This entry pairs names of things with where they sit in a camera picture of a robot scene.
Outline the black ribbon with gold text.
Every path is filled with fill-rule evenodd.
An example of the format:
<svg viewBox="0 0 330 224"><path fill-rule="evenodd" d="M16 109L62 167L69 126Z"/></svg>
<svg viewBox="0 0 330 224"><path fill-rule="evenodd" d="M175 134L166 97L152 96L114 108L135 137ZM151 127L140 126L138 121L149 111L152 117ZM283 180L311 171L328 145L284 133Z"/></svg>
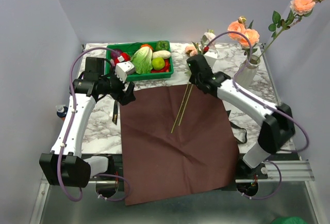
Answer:
<svg viewBox="0 0 330 224"><path fill-rule="evenodd" d="M118 113L119 113L119 103L117 100L115 100L114 105L113 105L113 112L112 112L112 122L115 125L117 125L117 123L118 123ZM239 140L238 138L236 138L237 144L241 145L241 144L247 143L247 141L248 141L247 130L245 128L239 127L238 125L234 124L231 121L230 121L230 125L231 125L232 129L243 131L243 134L244 134L243 140Z"/></svg>

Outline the pale pink rose stem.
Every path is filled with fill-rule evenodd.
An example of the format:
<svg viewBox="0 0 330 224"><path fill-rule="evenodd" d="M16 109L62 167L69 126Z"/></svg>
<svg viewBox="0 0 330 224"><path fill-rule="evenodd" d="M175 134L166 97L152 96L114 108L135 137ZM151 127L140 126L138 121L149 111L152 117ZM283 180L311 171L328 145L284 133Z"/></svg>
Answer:
<svg viewBox="0 0 330 224"><path fill-rule="evenodd" d="M197 85L199 89L201 86L201 89L204 93L208 93L211 90L210 87L205 86L202 78L211 75L211 66L209 65L210 63L207 62L205 55L210 50L215 50L215 42L211 42L215 37L215 31L213 29L207 29L207 31L202 35L199 43L191 42L192 44L186 46L185 48L185 53L188 56L187 65L190 71L190 78L187 83L186 91L184 93L179 112L177 114L177 117L179 118L177 125L181 124L186 106L188 104L192 90L192 86L189 85Z"/></svg>

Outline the red paper bouquet wrap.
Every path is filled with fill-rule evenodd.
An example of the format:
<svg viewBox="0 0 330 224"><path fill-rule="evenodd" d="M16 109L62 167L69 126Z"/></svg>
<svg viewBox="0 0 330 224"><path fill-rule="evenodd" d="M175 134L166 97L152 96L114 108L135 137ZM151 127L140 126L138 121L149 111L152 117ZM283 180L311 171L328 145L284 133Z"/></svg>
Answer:
<svg viewBox="0 0 330 224"><path fill-rule="evenodd" d="M120 108L126 205L202 193L234 181L239 149L223 102L183 85L141 89Z"/></svg>

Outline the pink artificial flowers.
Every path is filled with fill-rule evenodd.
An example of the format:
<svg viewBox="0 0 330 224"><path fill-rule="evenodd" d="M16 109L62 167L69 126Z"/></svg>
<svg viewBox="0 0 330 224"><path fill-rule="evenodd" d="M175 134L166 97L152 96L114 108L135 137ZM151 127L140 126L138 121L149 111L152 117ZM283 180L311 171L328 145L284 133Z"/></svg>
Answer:
<svg viewBox="0 0 330 224"><path fill-rule="evenodd" d="M191 56L194 56L197 54L205 54L206 52L209 51L209 46L203 46L203 44L201 44L201 45L202 46L199 47L199 45L197 43L193 43L193 45L187 46L185 49L186 54L189 57L191 57ZM188 105L188 101L189 101L189 98L191 95L192 88L193 88L192 84L188 82L186 85L184 96L182 98L182 101L181 101L181 104L179 107L179 111L177 113L177 116L175 118L175 121L174 121L172 129L171 129L171 134L173 134L173 132L177 126L181 125L181 122L183 120L184 113L185 113L185 110L186 110L186 107Z"/></svg>

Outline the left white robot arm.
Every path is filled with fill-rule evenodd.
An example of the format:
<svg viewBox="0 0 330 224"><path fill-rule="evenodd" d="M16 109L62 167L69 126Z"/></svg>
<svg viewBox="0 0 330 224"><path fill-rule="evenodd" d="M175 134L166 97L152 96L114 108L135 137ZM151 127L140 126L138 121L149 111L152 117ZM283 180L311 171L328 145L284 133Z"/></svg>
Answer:
<svg viewBox="0 0 330 224"><path fill-rule="evenodd" d="M41 154L39 159L50 185L84 188L93 176L109 180L114 175L109 156L81 157L83 137L96 103L107 95L121 105L136 99L134 83L125 86L127 77L135 72L135 66L130 61L122 61L106 73L107 61L105 58L87 57L84 71L73 80L70 103L60 134L50 153Z"/></svg>

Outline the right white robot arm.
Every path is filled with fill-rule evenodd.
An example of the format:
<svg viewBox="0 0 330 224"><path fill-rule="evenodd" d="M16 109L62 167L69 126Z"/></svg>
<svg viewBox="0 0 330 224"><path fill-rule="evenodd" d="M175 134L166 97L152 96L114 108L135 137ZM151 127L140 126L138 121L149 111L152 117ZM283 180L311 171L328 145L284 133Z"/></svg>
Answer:
<svg viewBox="0 0 330 224"><path fill-rule="evenodd" d="M239 159L237 172L242 178L250 178L270 155L279 151L295 134L292 111L287 104L277 106L261 99L223 72L214 73L202 54L187 59L191 72L189 82L205 94L229 102L250 116L260 127L258 141Z"/></svg>

